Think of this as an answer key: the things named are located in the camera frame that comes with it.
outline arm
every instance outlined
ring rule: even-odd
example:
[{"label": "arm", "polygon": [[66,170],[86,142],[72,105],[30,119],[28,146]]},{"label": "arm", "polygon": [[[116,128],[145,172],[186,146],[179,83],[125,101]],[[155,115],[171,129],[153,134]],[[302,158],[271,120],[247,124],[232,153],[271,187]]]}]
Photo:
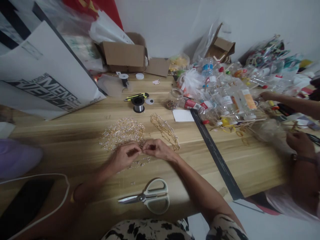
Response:
[{"label": "arm", "polygon": [[173,168],[182,176],[191,199],[199,207],[209,225],[216,215],[224,214],[243,229],[239,219],[220,193],[163,141],[160,139],[147,140],[142,152],[172,163]]},{"label": "arm", "polygon": [[273,100],[281,102],[289,107],[291,107],[296,112],[303,113],[308,115],[315,120],[320,120],[320,102],[306,100],[296,97],[290,97],[282,94],[272,93],[272,92],[263,92],[260,94],[261,97],[265,100]]},{"label": "arm", "polygon": [[[316,159],[313,143],[305,133],[288,133],[287,143],[297,152],[298,156]],[[316,216],[319,204],[320,180],[315,164],[297,160],[293,167],[291,190],[295,203]]]},{"label": "arm", "polygon": [[[135,142],[122,145],[86,182],[71,190],[65,203],[57,212],[22,233],[18,239],[50,238],[61,234],[81,215],[87,203],[93,199],[104,183],[117,172],[129,167],[140,153],[141,149]],[[34,221],[48,213],[36,217]]]}]

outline phone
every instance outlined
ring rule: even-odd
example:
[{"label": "phone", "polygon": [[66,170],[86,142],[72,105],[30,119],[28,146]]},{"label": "phone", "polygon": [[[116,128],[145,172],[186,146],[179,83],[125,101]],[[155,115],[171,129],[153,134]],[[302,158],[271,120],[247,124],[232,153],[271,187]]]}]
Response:
[{"label": "phone", "polygon": [[27,226],[38,214],[54,179],[26,182],[0,217],[0,240],[7,240]]}]

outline hand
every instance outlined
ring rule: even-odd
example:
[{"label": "hand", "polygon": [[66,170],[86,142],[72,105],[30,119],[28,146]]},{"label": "hand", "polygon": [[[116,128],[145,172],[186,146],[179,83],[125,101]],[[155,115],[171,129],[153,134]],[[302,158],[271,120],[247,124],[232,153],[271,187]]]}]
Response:
[{"label": "hand", "polygon": [[273,93],[270,91],[266,91],[260,94],[260,96],[263,98],[263,100],[268,101],[268,100],[276,100],[279,94]]},{"label": "hand", "polygon": [[142,147],[142,152],[166,161],[174,161],[178,156],[160,139],[147,140]]},{"label": "hand", "polygon": [[113,173],[120,172],[128,168],[131,163],[140,155],[141,148],[137,142],[131,141],[121,145],[108,161],[108,168]]},{"label": "hand", "polygon": [[287,144],[297,152],[299,156],[316,158],[313,142],[304,132],[288,133]]}]

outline wristwatch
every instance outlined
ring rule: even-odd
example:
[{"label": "wristwatch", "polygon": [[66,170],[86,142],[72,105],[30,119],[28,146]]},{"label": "wristwatch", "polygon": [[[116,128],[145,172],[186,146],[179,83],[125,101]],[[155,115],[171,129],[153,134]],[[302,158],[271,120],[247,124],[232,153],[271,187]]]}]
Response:
[{"label": "wristwatch", "polygon": [[303,156],[299,156],[297,154],[291,154],[291,159],[293,161],[304,161],[304,162],[309,162],[309,163],[313,163],[314,165],[318,166],[318,161],[315,158],[308,158],[308,157],[303,157]]}]

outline wood grain surface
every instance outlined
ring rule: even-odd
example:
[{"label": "wood grain surface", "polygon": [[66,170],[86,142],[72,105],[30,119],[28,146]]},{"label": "wood grain surface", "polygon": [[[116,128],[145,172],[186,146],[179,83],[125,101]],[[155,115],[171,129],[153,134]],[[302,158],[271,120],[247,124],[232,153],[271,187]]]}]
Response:
[{"label": "wood grain surface", "polygon": [[[160,84],[154,85],[152,81],[159,78]],[[146,138],[161,138],[158,129],[150,123],[150,115],[157,113],[179,137],[181,150],[178,153],[181,157],[220,191],[226,201],[232,201],[195,122],[175,122],[172,111],[164,107],[168,92],[175,85],[173,77],[145,74],[143,80],[137,80],[134,75],[129,75],[129,80],[133,92],[129,93],[125,89],[121,99],[107,97],[55,120],[44,121],[14,111],[13,120],[17,127],[10,138],[40,146],[44,151],[42,161],[28,175],[63,173],[68,176],[70,184],[76,186],[110,156],[110,152],[103,150],[99,145],[99,138],[106,127],[114,124],[119,118],[132,116],[145,126]],[[139,114],[133,111],[131,102],[124,102],[123,99],[141,92],[149,93],[155,103],[144,104],[145,112]],[[284,164],[271,146],[256,141],[250,135],[245,135],[250,144],[245,146],[236,134],[222,131],[211,131],[210,134],[245,197],[285,182]],[[141,193],[146,184],[156,177],[163,178],[168,184],[170,208],[164,215],[153,215],[142,203],[117,203],[122,197]],[[21,180],[0,186],[1,213],[24,182],[26,181]],[[57,177],[42,212],[57,207],[65,189],[64,179]],[[69,232],[59,238],[99,239],[110,227],[124,219],[152,217],[175,221],[196,212],[198,211],[190,202],[177,173],[164,160],[151,158],[149,164],[126,170],[106,182]]]}]

